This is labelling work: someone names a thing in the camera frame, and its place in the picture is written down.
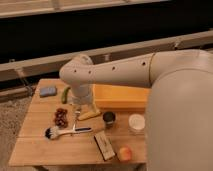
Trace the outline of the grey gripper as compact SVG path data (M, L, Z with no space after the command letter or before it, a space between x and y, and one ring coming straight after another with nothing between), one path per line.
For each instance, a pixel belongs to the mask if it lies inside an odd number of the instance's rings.
M75 105L88 105L93 102L93 94L88 93L87 95L80 96L79 94L73 94L72 95L72 103ZM78 116L80 116L82 113L82 106L76 107L74 109L74 121L73 121L73 127L72 129L75 130L76 122L78 120Z

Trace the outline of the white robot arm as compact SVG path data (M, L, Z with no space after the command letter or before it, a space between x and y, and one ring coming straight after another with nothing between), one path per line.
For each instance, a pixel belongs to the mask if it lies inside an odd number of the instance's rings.
M147 170L213 171L212 53L164 51L102 64L78 55L59 75L80 103L91 84L148 88Z

